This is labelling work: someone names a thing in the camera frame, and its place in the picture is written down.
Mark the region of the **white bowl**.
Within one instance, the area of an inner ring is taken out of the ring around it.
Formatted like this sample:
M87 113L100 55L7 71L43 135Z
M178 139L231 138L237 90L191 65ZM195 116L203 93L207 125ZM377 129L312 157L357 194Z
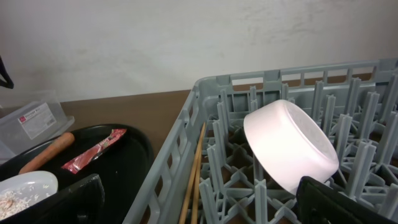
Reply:
M323 183L340 166L326 134L303 109L287 100L247 114L243 127L261 166L290 194L296 194L302 177Z

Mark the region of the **rice and food scraps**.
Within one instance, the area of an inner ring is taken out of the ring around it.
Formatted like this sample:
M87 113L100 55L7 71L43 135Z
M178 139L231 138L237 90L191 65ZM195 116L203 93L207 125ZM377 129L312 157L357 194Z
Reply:
M21 190L9 190L1 194L1 220L7 219L30 207L32 195Z

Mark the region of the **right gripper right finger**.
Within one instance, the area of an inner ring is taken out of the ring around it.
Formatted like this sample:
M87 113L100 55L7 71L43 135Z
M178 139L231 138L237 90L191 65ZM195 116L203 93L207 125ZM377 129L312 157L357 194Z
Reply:
M396 224L309 176L301 178L296 198L302 223Z

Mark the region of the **grey plate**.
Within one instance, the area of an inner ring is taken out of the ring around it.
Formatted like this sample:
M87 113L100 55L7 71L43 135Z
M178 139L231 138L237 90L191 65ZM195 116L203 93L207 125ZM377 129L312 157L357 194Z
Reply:
M1 181L1 194L9 190L21 190L32 195L30 207L57 193L58 179L48 171L33 171Z

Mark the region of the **red snack wrapper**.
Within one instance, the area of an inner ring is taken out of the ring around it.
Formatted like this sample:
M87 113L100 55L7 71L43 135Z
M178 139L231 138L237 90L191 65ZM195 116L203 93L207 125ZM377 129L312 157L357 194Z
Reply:
M99 158L108 147L119 141L126 132L127 129L112 129L111 134L107 138L65 163L62 169L68 170L72 174L77 174L89 163Z

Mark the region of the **orange carrot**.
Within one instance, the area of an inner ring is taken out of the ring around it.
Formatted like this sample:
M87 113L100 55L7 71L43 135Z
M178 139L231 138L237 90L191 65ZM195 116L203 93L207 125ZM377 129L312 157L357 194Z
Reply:
M45 163L53 159L57 154L61 153L67 147L71 146L75 141L72 133L63 133L53 143L51 143L45 150L35 156L19 171L19 174L32 172L43 166Z

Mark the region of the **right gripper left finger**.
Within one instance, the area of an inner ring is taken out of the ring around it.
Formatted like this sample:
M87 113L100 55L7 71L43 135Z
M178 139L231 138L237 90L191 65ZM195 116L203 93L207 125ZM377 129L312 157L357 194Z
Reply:
M1 224L97 223L105 192L98 174L91 174L41 202L1 221Z

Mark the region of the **wooden chopstick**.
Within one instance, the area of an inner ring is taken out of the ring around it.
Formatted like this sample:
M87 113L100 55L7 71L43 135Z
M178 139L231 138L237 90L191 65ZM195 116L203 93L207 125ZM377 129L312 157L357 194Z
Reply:
M185 192L182 209L180 212L180 218L179 218L179 222L178 222L179 224L184 224L186 217L187 217L187 211L188 211L188 206L189 206L189 202L190 202L191 192L192 192L192 189L195 188L194 180L195 180L195 172L196 172L196 167L197 167L197 159L198 159L198 156L201 155L205 130L206 130L206 123L203 123L202 128L201 128L200 137L199 137L198 144L197 144L197 149L196 149L193 165L192 165L191 172L190 172L190 178L189 178L189 181L187 184L187 189Z
M194 193L193 193L191 224L197 224L198 203L199 203L200 171L201 171L201 155L198 156L197 167L196 167L196 172L195 172L195 180L194 180L194 187L195 188L194 188Z

